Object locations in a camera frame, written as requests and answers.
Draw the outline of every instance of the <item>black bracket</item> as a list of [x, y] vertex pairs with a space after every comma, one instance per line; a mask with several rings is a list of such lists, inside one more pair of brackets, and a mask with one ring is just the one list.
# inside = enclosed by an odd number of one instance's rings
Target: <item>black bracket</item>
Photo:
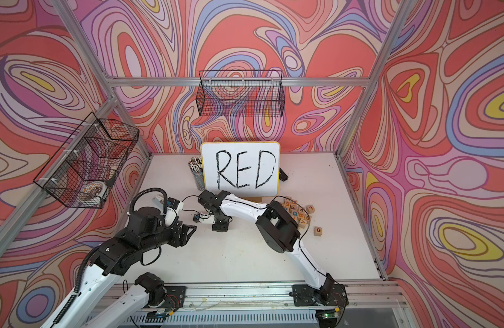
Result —
[[319, 290], [308, 285], [292, 285], [290, 295], [294, 297], [295, 306], [333, 305], [342, 309], [348, 305], [345, 285], [334, 284], [326, 299], [323, 299]]

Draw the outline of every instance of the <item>aluminum frame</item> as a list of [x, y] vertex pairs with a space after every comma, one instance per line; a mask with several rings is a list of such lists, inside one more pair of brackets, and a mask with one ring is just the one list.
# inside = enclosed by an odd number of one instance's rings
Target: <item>aluminum frame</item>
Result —
[[[113, 97], [108, 98], [106, 102], [104, 102], [101, 107], [96, 112], [96, 116], [98, 118], [107, 117], [111, 110], [113, 109], [113, 105], [115, 100]], [[85, 125], [81, 131], [74, 137], [74, 139], [68, 144], [66, 149], [72, 149], [75, 145], [83, 138], [86, 131], [91, 127], [91, 125]], [[59, 167], [59, 165], [66, 158], [66, 154], [60, 156], [60, 158], [56, 161], [56, 164], [52, 165], [42, 178], [50, 177], [55, 172], [55, 170]], [[20, 233], [22, 228], [26, 225], [28, 220], [32, 217], [32, 215], [37, 211], [41, 203], [48, 197], [49, 194], [33, 184], [32, 190], [26, 195], [24, 200], [21, 201], [19, 206], [15, 207], [15, 210], [8, 216], [6, 221], [0, 226], [0, 258], [6, 249], [13, 242], [15, 237]]]
[[[119, 100], [115, 88], [112, 88], [107, 82], [106, 71], [103, 69], [101, 63], [99, 62], [98, 56], [93, 51], [93, 48], [91, 47], [91, 44], [86, 37], [81, 24], [77, 20], [77, 17], [75, 16], [73, 10], [70, 8], [68, 2], [66, 0], [52, 0], [52, 3], [55, 10], [57, 10], [57, 13], [59, 14], [59, 18], [63, 21], [66, 29], [74, 39], [77, 50], [90, 65], [95, 78], [104, 89], [104, 92], [106, 92], [107, 95], [113, 97], [117, 102], [117, 113], [119, 114], [121, 120], [124, 123], [130, 124], [131, 126], [135, 127], [136, 125], [133, 122], [130, 114], [128, 113], [128, 110], [124, 106], [123, 102]], [[150, 157], [150, 153], [148, 152], [148, 148], [146, 147], [146, 142], [139, 139], [137, 144], [141, 148], [141, 151], [144, 152], [144, 156], [148, 159]]]
[[347, 171], [345, 170], [345, 166], [343, 165], [343, 162], [341, 161], [341, 157], [339, 155], [335, 155], [334, 157], [336, 158], [336, 163], [338, 164], [338, 169], [340, 170], [341, 178], [343, 178], [343, 183], [345, 183], [345, 186], [347, 187], [348, 193], [351, 198], [352, 206], [354, 207], [354, 211], [356, 212], [356, 216], [358, 217], [358, 221], [360, 222], [360, 225], [362, 227], [363, 235], [365, 236], [365, 241], [368, 244], [368, 248], [371, 252], [372, 258], [374, 259], [376, 269], [378, 270], [378, 272], [380, 272], [380, 277], [383, 280], [388, 280], [387, 272], [385, 271], [381, 259], [376, 252], [376, 246], [374, 246], [374, 240], [369, 235], [370, 232], [368, 229], [367, 222], [365, 222], [365, 220], [363, 219], [363, 213], [360, 213], [360, 209], [356, 205], [356, 199], [355, 199], [356, 196], [354, 193], [354, 189], [352, 189], [352, 186], [350, 185], [350, 183], [348, 183]]
[[[110, 87], [198, 87], [199, 78], [124, 78], [107, 77]], [[270, 78], [243, 78], [270, 80]], [[283, 78], [284, 87], [367, 87], [370, 78]]]
[[[356, 308], [408, 308], [401, 287], [395, 281], [338, 281], [345, 285], [349, 307]], [[292, 285], [304, 281], [243, 282], [243, 283], [170, 283], [167, 286], [186, 286], [184, 305], [179, 311], [198, 310], [293, 310], [288, 295]], [[99, 301], [94, 312], [103, 311], [123, 295], [122, 284], [116, 284]], [[333, 309], [335, 306], [308, 306], [305, 309]]]
[[387, 63], [389, 57], [391, 56], [392, 50], [400, 33], [403, 29], [403, 25], [405, 24], [409, 13], [411, 12], [416, 0], [403, 0], [400, 2], [398, 6], [398, 10], [396, 11], [396, 15], [392, 20], [391, 26], [383, 40], [382, 47], [380, 52], [376, 56], [376, 61], [372, 67], [371, 73], [369, 75], [370, 83], [368, 86], [362, 91], [360, 97], [358, 98], [358, 103], [354, 108], [353, 114], [347, 122], [347, 126], [343, 130], [343, 134], [341, 135], [340, 142], [338, 143], [338, 147], [335, 151], [336, 154], [341, 154], [346, 146], [346, 141], [350, 138], [351, 133], [354, 131], [354, 128], [358, 126], [358, 123], [361, 119], [362, 114], [367, 109], [367, 106], [370, 104], [370, 99], [373, 95], [373, 92], [378, 85], [378, 80], [380, 78], [381, 73], [383, 72], [383, 68]]

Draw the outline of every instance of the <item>mounting plate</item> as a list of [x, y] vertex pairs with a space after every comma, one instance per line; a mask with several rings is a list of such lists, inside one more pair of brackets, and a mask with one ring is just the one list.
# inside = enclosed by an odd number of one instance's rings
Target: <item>mounting plate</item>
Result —
[[183, 307], [183, 303], [185, 300], [185, 292], [186, 286], [172, 286], [172, 285], [164, 285], [166, 288], [166, 295], [164, 297], [164, 303], [157, 309], [165, 309], [166, 311], [170, 311], [171, 309], [175, 309], [177, 307], [177, 301], [179, 300], [179, 307]]
[[[292, 292], [296, 295], [294, 296], [295, 306], [313, 306], [318, 305], [318, 290], [315, 290], [308, 285], [292, 285]], [[334, 284], [332, 290], [329, 293], [329, 298], [325, 301], [326, 306], [334, 305], [339, 308], [344, 308], [348, 305], [348, 297], [345, 292], [345, 285]]]

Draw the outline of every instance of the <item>vent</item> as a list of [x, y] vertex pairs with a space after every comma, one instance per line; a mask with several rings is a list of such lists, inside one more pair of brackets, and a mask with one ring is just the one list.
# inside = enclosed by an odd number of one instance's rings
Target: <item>vent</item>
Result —
[[[89, 316], [90, 321], [97, 313]], [[263, 310], [263, 311], [179, 311], [164, 320], [163, 318], [146, 318], [145, 312], [132, 315], [133, 320], [140, 326], [151, 325], [236, 325], [236, 324], [301, 324], [317, 323], [315, 310]], [[127, 318], [120, 327], [133, 327]]]

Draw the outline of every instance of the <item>whiteboard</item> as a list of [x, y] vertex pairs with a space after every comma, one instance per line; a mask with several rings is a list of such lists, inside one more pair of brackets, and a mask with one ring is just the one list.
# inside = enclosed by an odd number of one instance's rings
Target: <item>whiteboard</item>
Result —
[[205, 142], [201, 145], [205, 188], [238, 197], [275, 196], [280, 151], [279, 143], [271, 141]]

